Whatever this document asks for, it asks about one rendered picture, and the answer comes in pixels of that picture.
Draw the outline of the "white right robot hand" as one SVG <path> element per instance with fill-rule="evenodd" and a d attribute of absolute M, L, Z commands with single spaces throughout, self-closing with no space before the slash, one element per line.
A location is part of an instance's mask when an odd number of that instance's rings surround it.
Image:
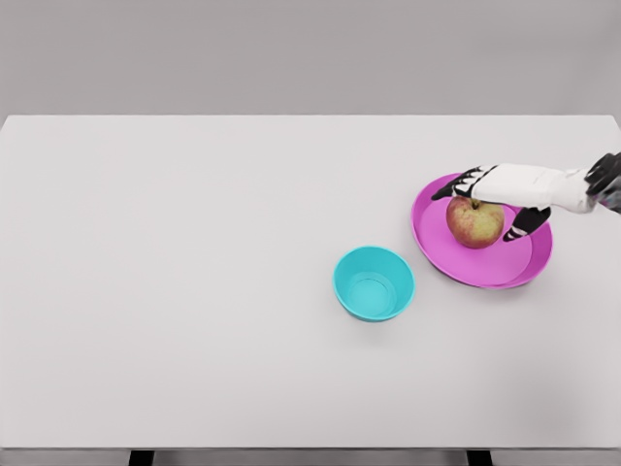
<path fill-rule="evenodd" d="M 432 196 L 432 201 L 462 196 L 484 203 L 519 207 L 503 237 L 512 242 L 539 229 L 551 215 L 553 185 L 562 171 L 540 166 L 501 163 L 481 165 L 460 174 Z"/>

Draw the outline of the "red yellow apple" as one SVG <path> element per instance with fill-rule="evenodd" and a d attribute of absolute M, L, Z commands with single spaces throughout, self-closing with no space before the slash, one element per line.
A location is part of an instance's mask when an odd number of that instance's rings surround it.
<path fill-rule="evenodd" d="M 479 250 L 492 246 L 501 237 L 505 211 L 497 204 L 455 196 L 447 205 L 445 220 L 460 245 Z"/>

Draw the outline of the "pink plate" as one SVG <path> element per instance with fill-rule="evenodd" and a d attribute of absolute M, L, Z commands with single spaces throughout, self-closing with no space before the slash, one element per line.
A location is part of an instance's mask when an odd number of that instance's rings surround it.
<path fill-rule="evenodd" d="M 451 279 L 467 285 L 506 289 L 529 283 L 547 266 L 553 250 L 549 223 L 535 233 L 506 243 L 498 240 L 481 250 L 468 249 L 450 233 L 445 211 L 446 199 L 431 196 L 456 178 L 449 173 L 429 182 L 417 194 L 410 211 L 413 237 L 426 258 Z"/>

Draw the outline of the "blue bowl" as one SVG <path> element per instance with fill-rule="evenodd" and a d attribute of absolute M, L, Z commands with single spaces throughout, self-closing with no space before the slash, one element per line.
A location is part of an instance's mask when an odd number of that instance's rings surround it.
<path fill-rule="evenodd" d="M 416 293 L 408 263 L 395 251 L 363 246 L 337 262 L 332 284 L 342 307 L 367 322 L 382 322 L 401 314 Z"/>

